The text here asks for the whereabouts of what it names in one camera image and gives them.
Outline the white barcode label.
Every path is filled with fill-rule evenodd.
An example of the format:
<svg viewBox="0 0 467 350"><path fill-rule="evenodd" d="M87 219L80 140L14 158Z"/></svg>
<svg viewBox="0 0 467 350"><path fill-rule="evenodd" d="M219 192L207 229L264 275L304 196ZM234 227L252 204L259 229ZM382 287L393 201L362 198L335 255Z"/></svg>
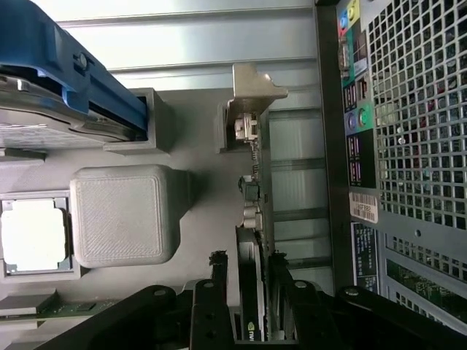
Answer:
<svg viewBox="0 0 467 350"><path fill-rule="evenodd" d="M350 213L353 217L377 224L379 221L379 207L377 198L358 192L349 193Z"/></svg>

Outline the grey 3D-printed parts rack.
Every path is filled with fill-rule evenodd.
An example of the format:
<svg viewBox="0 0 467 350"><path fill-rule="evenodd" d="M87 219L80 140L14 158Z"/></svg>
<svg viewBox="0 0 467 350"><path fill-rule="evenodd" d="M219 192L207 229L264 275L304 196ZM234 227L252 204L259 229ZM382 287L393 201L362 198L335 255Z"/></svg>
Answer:
<svg viewBox="0 0 467 350"><path fill-rule="evenodd" d="M58 270L8 273L0 242L0 300L55 289L69 301L120 302L151 285L179 294L209 279L211 253L224 251L234 344L215 350L276 348L241 339L236 228L252 156L227 126L234 89L130 91L147 105L145 141L0 148L0 214L9 201L52 198L69 245ZM0 322L0 350L35 350L89 318Z"/></svg>

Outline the green RAM stick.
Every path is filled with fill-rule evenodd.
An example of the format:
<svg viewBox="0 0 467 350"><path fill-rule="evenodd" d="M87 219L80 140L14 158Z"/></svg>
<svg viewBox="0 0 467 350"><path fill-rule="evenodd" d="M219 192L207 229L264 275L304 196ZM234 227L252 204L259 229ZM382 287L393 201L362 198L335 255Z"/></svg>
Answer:
<svg viewBox="0 0 467 350"><path fill-rule="evenodd" d="M44 322L50 319L91 317L119 300L69 301L54 289L39 294L13 294L0 300L0 322Z"/></svg>

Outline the silver CPU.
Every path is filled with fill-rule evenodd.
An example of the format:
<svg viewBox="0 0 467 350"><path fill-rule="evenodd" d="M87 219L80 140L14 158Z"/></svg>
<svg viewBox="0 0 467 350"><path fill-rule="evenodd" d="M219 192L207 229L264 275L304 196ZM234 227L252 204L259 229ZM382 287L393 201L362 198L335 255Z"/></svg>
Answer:
<svg viewBox="0 0 467 350"><path fill-rule="evenodd" d="M52 198L13 200L0 214L8 273L58 270L69 258L66 212Z"/></svg>

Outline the grey open PC case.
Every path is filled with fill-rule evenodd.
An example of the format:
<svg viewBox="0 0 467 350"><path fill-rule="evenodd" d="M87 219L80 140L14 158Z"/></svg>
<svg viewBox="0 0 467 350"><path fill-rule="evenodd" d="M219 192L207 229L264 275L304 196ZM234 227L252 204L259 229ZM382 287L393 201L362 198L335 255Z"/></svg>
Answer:
<svg viewBox="0 0 467 350"><path fill-rule="evenodd" d="M335 282L467 335L467 0L314 2Z"/></svg>

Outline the hard disk in blue carrier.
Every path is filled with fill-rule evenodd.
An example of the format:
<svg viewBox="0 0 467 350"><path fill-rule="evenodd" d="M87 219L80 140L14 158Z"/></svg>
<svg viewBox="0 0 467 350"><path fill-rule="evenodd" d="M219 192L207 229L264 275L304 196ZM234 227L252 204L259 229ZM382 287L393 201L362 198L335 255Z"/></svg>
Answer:
<svg viewBox="0 0 467 350"><path fill-rule="evenodd" d="M0 0L0 148L145 141L147 105L31 0Z"/></svg>

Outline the graphics card with metal bracket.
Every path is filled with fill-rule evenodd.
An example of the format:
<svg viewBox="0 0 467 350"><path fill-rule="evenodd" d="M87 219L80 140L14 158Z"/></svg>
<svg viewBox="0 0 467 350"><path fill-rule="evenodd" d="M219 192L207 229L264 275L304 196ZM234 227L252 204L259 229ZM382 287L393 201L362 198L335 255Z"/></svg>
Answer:
<svg viewBox="0 0 467 350"><path fill-rule="evenodd" d="M233 65L233 99L226 121L235 141L248 146L252 170L239 180L243 218L236 228L240 325L243 341L269 339L269 256L275 251L269 110L288 91L252 63Z"/></svg>

